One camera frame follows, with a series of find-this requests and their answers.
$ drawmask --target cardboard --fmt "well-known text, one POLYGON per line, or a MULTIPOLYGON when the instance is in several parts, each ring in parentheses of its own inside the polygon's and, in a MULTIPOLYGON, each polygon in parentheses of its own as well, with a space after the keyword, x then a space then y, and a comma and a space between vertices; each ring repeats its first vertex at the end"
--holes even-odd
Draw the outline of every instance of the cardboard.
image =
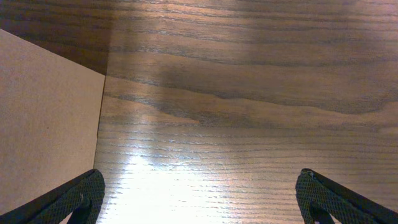
POLYGON ((0 214, 93 168, 103 85, 0 30, 0 214))

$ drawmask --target black object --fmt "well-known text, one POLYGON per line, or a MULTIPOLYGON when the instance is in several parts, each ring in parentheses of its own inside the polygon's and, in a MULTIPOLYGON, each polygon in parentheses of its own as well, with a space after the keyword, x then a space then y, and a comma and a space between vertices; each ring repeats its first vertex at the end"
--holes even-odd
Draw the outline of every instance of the black object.
POLYGON ((346 187, 303 169, 296 183, 298 206, 306 224, 398 223, 398 213, 383 207, 346 187))
POLYGON ((0 216, 0 223, 94 224, 104 199, 105 182, 98 170, 89 170, 37 199, 0 216))

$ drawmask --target wooden table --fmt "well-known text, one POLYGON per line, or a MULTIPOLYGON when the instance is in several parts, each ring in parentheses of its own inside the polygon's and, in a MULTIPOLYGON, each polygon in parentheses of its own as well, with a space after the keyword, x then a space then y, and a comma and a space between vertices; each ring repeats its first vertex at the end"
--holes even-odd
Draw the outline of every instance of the wooden table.
POLYGON ((302 223, 308 167, 398 211, 394 0, 1 3, 106 71, 98 223, 302 223))

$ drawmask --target textured black pad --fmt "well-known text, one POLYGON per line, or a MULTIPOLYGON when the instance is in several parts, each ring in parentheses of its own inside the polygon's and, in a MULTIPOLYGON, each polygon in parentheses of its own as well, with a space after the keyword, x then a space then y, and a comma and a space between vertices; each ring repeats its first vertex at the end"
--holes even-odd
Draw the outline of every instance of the textured black pad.
POLYGON ((0 223, 96 223, 105 183, 98 170, 89 170, 49 193, 0 216, 0 223))
POLYGON ((295 188, 305 223, 314 223, 314 209, 332 214, 344 224, 398 223, 395 212, 310 169, 302 170, 295 188))

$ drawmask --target brown wood grain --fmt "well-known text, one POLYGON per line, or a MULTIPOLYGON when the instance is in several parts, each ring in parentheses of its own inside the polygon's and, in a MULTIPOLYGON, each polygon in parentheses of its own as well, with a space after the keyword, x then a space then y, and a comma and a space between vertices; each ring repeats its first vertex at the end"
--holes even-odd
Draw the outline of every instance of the brown wood grain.
POLYGON ((3 25, 57 27, 30 36, 106 60, 98 223, 302 223, 304 167, 398 211, 396 1, 2 9, 3 25))

